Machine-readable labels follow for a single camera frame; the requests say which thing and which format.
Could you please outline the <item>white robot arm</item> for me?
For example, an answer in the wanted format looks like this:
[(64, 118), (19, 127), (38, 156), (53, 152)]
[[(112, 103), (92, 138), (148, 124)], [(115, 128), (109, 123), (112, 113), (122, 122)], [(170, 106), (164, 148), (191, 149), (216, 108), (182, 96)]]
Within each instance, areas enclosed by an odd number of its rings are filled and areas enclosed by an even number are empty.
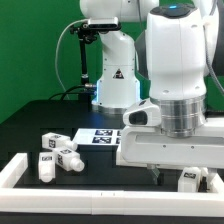
[(224, 118), (206, 117), (219, 13), (215, 0), (162, 6), (159, 0), (80, 0), (103, 43), (104, 72), (92, 104), (121, 109), (124, 129), (112, 167), (118, 184), (140, 166), (224, 169)]

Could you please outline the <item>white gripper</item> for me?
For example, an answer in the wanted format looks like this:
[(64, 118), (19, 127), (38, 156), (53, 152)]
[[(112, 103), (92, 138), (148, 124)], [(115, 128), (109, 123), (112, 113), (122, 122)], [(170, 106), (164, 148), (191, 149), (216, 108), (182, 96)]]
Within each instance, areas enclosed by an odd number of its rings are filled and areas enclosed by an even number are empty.
[[(208, 118), (187, 138), (168, 137), (157, 127), (126, 126), (121, 154), (127, 162), (148, 164), (156, 185), (162, 184), (162, 174), (155, 165), (224, 169), (224, 118)], [(208, 176), (208, 169), (202, 168), (200, 192), (209, 190)]]

